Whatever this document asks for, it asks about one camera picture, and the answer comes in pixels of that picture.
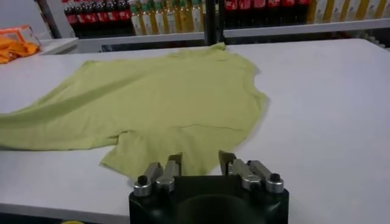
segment black cap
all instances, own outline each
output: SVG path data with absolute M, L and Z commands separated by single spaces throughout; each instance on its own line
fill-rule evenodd
M 137 182 L 141 186 L 147 185 L 147 176 L 145 176 L 145 175 L 139 176 L 137 179 Z
M 280 175 L 278 173 L 272 173 L 269 176 L 269 180 L 271 180 L 272 182 L 279 182 L 280 181 Z

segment yellow object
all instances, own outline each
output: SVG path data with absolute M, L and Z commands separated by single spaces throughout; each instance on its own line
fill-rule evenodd
M 375 19 L 380 0 L 370 0 L 364 14 L 364 19 Z
M 387 0 L 380 0 L 379 5 L 378 5 L 378 10 L 375 12 L 375 16 L 374 16 L 375 19 L 382 18 L 383 12 L 385 11 L 385 8 L 386 8 L 386 3 L 387 3 Z
M 194 30 L 193 16 L 185 0 L 180 0 L 180 23 L 182 32 L 192 32 Z
M 84 222 L 79 222 L 79 221 L 65 221 L 65 222 L 62 222 L 61 224 L 84 224 Z
M 155 0 L 155 18 L 159 34 L 169 33 L 168 19 L 161 0 Z
M 193 0 L 193 6 L 191 9 L 193 17 L 193 26 L 195 32 L 201 32 L 203 28 L 203 9 L 200 0 Z
M 23 43 L 0 35 L 0 64 L 33 55 L 38 51 L 39 46 L 36 44 Z
M 151 3 L 148 0 L 142 2 L 142 19 L 144 21 L 146 35 L 158 34 L 155 12 L 151 9 Z
M 339 22 L 341 19 L 341 11 L 343 5 L 344 5 L 344 0 L 329 0 L 325 10 L 324 22 L 325 23 Z
M 223 44 L 158 58 L 87 61 L 32 105 L 0 114 L 0 145 L 115 145 L 102 164 L 129 177 L 183 152 L 183 174 L 205 175 L 218 165 L 218 150 L 233 151 L 263 114 L 257 72 Z
M 129 4 L 132 12 L 131 19 L 132 19 L 135 35 L 137 36 L 146 35 L 145 24 L 142 19 L 140 11 L 138 10 L 137 2 L 130 1 Z
M 174 0 L 167 0 L 165 13 L 168 20 L 169 33 L 180 33 L 182 31 L 180 15 L 177 7 L 174 5 Z

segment bottle label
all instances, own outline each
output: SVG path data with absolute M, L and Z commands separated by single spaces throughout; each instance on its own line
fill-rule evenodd
M 274 8 L 280 6 L 280 0 L 268 0 L 268 7 Z
M 325 9 L 327 7 L 326 0 L 317 0 L 316 14 L 314 16 L 314 23 L 322 23 L 324 19 Z
M 159 32 L 160 34 L 164 34 L 164 33 L 165 33 L 165 26 L 164 26 L 163 14 L 161 14 L 161 13 L 156 13 L 156 14 L 155 14 L 155 17 L 156 17 L 158 32 Z
M 121 19 L 117 11 L 109 12 L 108 17 L 110 18 L 111 21 L 118 21 Z
M 166 18 L 168 19 L 169 33 L 176 33 L 176 19 L 174 12 L 166 13 Z
M 98 15 L 96 13 L 87 14 L 86 17 L 88 23 L 96 23 L 99 21 Z
M 226 10 L 236 10 L 238 6 L 238 0 L 225 0 Z
M 132 23 L 133 23 L 135 34 L 137 36 L 142 35 L 142 28 L 141 28 L 141 23 L 140 23 L 139 17 L 138 16 L 133 16 L 132 17 Z
M 144 19 L 146 34 L 152 35 L 153 30 L 152 30 L 151 17 L 149 15 L 143 15 L 142 19 Z
M 365 19 L 375 19 L 375 13 L 377 12 L 379 2 L 379 0 L 370 0 Z
M 192 9 L 194 31 L 201 31 L 200 26 L 200 9 Z
M 331 13 L 331 22 L 338 22 L 340 20 L 341 16 L 341 10 L 342 10 L 342 0 L 335 0 L 333 3 L 333 10 Z
M 97 17 L 99 17 L 99 21 L 103 22 L 103 23 L 105 23 L 105 22 L 110 20 L 110 18 L 108 17 L 107 12 L 98 12 L 97 13 Z
M 250 9 L 250 0 L 239 0 L 239 9 Z
M 355 20 L 356 18 L 356 12 L 358 10 L 358 7 L 359 7 L 359 2 L 358 0 L 351 0 L 349 2 L 349 7 L 348 7 L 348 11 L 347 11 L 347 20 L 348 21 L 353 21 Z
M 119 17 L 121 18 L 121 20 L 128 20 L 128 19 L 130 19 L 130 11 L 128 11 L 128 10 L 120 11 L 119 12 Z
M 310 0 L 298 0 L 298 4 L 300 4 L 300 5 L 308 5 L 308 4 L 310 4 Z
M 253 6 L 256 9 L 262 9 L 266 7 L 266 0 L 254 0 Z
M 80 23 L 85 23 L 83 15 L 77 15 L 77 19 L 79 20 Z
M 68 15 L 68 16 L 66 16 L 66 18 L 68 19 L 68 22 L 70 25 L 77 23 L 76 15 Z
M 294 6 L 295 0 L 282 0 L 282 6 Z

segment bottle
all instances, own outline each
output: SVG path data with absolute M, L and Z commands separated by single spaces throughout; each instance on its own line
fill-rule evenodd
M 346 21 L 354 21 L 356 20 L 356 14 L 358 12 L 360 0 L 350 0 L 347 6 L 347 11 L 345 15 Z
M 204 30 L 203 24 L 203 9 L 200 5 L 200 0 L 192 0 L 193 6 L 191 9 L 193 17 L 193 26 L 195 32 L 202 32 Z
M 142 14 L 138 10 L 137 2 L 135 0 L 130 0 L 129 4 L 132 12 L 131 19 L 132 19 L 135 35 L 137 36 L 145 35 L 146 34 L 145 25 L 142 19 Z
M 177 7 L 174 5 L 174 0 L 167 0 L 165 13 L 166 19 L 168 20 L 169 33 L 180 33 L 180 15 Z
M 282 24 L 293 25 L 296 21 L 295 0 L 282 0 Z
M 150 10 L 150 2 L 143 0 L 142 2 L 142 19 L 145 24 L 146 35 L 158 34 L 157 23 L 154 12 Z
M 194 29 L 192 14 L 185 0 L 180 0 L 180 22 L 182 24 L 183 32 L 192 32 Z
M 390 18 L 390 0 L 387 0 L 382 15 L 383 18 Z
M 323 23 L 325 9 L 327 8 L 327 0 L 317 0 L 314 9 L 313 22 L 314 23 Z
M 110 18 L 108 17 L 105 0 L 98 0 L 96 3 L 96 14 L 99 18 L 100 29 L 103 35 L 111 33 Z
M 74 7 L 71 5 L 69 0 L 62 0 L 63 4 L 63 12 L 66 16 L 66 19 L 69 22 L 69 25 L 71 25 L 74 34 L 78 37 L 79 36 L 79 20 L 77 20 L 77 16 L 74 12 Z
M 297 0 L 296 2 L 297 24 L 307 23 L 309 6 L 310 6 L 310 0 Z
M 266 24 L 266 0 L 253 0 L 252 18 L 254 26 L 261 27 Z
M 364 19 L 376 19 L 376 12 L 378 10 L 380 0 L 370 0 Z
M 225 28 L 235 29 L 237 27 L 238 27 L 238 0 L 225 0 Z
M 118 11 L 120 17 L 120 33 L 129 35 L 132 33 L 132 19 L 130 14 L 130 5 L 125 0 L 118 1 Z
M 268 0 L 267 25 L 280 25 L 280 0 Z
M 79 37 L 87 36 L 88 24 L 83 12 L 83 4 L 80 0 L 74 0 L 74 13 L 77 16 L 77 20 L 79 21 Z
M 96 4 L 92 0 L 84 0 L 84 14 L 89 27 L 89 36 L 95 37 L 101 34 L 99 28 L 99 17 L 96 14 Z
M 119 16 L 117 2 L 114 0 L 108 0 L 105 7 L 107 9 L 108 18 L 110 19 L 110 35 L 120 34 L 121 17 Z
M 161 0 L 155 0 L 155 19 L 157 23 L 157 29 L 159 34 L 165 34 L 169 32 L 168 28 L 168 19 L 166 17 L 166 12 L 163 8 L 163 3 Z
M 238 0 L 238 21 L 240 27 L 251 27 L 252 17 L 250 16 L 250 0 Z
M 343 0 L 329 0 L 325 10 L 324 22 L 339 22 L 343 4 Z

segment yellow bottle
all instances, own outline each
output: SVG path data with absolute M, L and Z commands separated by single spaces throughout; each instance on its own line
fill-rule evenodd
M 145 35 L 146 34 L 145 25 L 141 13 L 138 10 L 137 3 L 133 0 L 130 1 L 129 4 L 132 12 L 131 19 L 132 19 L 135 35 L 137 36 Z
M 166 13 L 163 10 L 163 3 L 161 0 L 154 0 L 155 2 L 155 19 L 157 23 L 157 29 L 159 34 L 169 33 L 168 29 L 168 20 L 166 18 Z
M 169 33 L 180 33 L 182 31 L 180 15 L 174 2 L 175 0 L 167 0 L 165 13 L 168 20 Z
M 192 32 L 194 30 L 192 13 L 185 4 L 185 0 L 180 0 L 180 22 L 183 32 Z
M 203 9 L 200 4 L 200 0 L 193 0 L 191 13 L 193 16 L 194 31 L 202 32 L 204 30 L 204 24 L 203 24 Z
M 375 19 L 380 0 L 370 0 L 364 19 Z
M 145 24 L 146 35 L 158 34 L 157 23 L 154 11 L 151 11 L 151 4 L 148 0 L 142 1 L 142 19 Z

